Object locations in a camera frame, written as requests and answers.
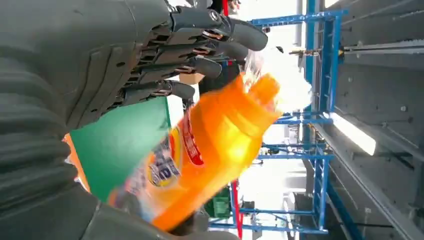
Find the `blue metal frame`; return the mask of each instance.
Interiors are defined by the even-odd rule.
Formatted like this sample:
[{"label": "blue metal frame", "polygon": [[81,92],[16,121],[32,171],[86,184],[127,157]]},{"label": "blue metal frame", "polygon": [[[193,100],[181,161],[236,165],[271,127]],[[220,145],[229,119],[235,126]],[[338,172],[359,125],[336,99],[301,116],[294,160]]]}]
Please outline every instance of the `blue metal frame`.
[{"label": "blue metal frame", "polygon": [[[308,14],[306,15],[291,15],[283,17],[273,17],[264,19],[254,19],[251,23],[257,27],[273,27],[307,23],[307,42],[306,49],[314,49],[314,32],[315,23],[323,22],[324,37],[321,47],[321,69],[320,69],[320,86],[316,87],[317,92],[314,93],[318,96],[318,109],[315,107],[307,107],[303,112],[285,113],[274,124],[297,125],[297,124],[331,124],[332,120],[323,117],[323,113],[330,113],[334,111],[335,93],[337,86],[337,74],[339,63],[339,44],[341,34],[341,17],[347,13],[345,10],[340,11],[326,11],[315,12],[315,0],[308,1]],[[308,56],[306,58],[306,80],[313,86],[318,85],[316,77],[313,74],[314,57]],[[286,154],[276,155],[259,155],[256,159],[307,159],[312,163],[314,168],[314,183],[313,183],[313,197],[312,209],[307,211],[285,211],[285,210],[264,210],[264,209],[248,209],[241,208],[240,214],[271,214],[277,219],[286,219],[284,215],[306,215],[311,216],[315,222],[315,228],[303,227],[291,222],[293,227],[278,227],[278,226],[264,226],[264,225],[248,225],[243,224],[243,229],[250,229],[254,231],[287,231],[287,232],[300,232],[304,234],[326,234],[328,231],[325,229],[325,212],[326,212],[326,197],[328,189],[331,191],[333,188],[329,186],[329,171],[330,160],[334,158],[332,154],[326,154],[324,148],[325,143],[310,143],[309,128],[305,129],[304,143],[297,144],[263,144],[262,147],[269,149],[277,149]],[[231,191],[231,210],[234,213],[234,194]],[[235,229],[236,215],[233,214],[233,223],[220,223],[220,220],[210,222],[211,228],[227,228]]]}]

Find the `bottle label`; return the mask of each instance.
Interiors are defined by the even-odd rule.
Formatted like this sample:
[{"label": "bottle label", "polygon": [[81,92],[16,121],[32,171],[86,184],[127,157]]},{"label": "bottle label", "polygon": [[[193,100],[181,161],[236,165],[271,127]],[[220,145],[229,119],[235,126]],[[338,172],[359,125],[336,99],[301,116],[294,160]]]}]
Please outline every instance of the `bottle label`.
[{"label": "bottle label", "polygon": [[196,168],[204,165],[193,136],[190,110],[178,126],[140,162],[127,178],[116,202],[111,204],[116,207],[132,205],[128,209],[136,210],[133,214],[151,222],[187,190],[179,184],[184,174],[183,165],[187,164]]},{"label": "bottle label", "polygon": [[196,166],[202,166],[204,164],[200,151],[196,145],[195,137],[193,136],[192,125],[190,122],[190,111],[182,119],[181,123],[178,125],[182,130],[182,135],[184,139],[185,150],[187,151],[188,158],[190,162]]}]

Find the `green panel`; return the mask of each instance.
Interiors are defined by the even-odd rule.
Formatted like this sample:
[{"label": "green panel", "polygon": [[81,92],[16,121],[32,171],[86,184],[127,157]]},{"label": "green panel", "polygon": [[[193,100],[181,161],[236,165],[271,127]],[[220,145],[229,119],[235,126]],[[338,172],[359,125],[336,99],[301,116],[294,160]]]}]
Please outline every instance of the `green panel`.
[{"label": "green panel", "polygon": [[70,133],[91,192],[106,201],[132,169],[168,132],[166,97],[105,114],[96,123]]}]

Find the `green crate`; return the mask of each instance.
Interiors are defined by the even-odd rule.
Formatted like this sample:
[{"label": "green crate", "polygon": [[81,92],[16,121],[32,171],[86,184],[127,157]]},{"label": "green crate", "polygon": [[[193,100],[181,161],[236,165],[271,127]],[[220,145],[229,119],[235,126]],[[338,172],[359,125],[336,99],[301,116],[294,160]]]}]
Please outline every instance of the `green crate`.
[{"label": "green crate", "polygon": [[227,219],[231,215],[230,187],[224,187],[205,205],[204,210],[211,218]]}]

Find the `red pole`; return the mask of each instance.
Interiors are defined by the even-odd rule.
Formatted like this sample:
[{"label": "red pole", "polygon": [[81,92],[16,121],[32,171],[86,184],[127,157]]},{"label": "red pole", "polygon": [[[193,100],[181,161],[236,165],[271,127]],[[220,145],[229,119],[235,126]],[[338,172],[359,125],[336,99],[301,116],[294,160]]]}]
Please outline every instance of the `red pole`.
[{"label": "red pole", "polygon": [[234,192],[234,208],[235,208],[235,226],[237,227],[238,238],[242,239],[243,236],[243,215],[240,215],[240,206],[239,206],[239,191],[237,190],[238,181],[235,180],[231,183],[231,189]]},{"label": "red pole", "polygon": [[228,0],[222,0],[222,10],[225,16],[228,16]]}]

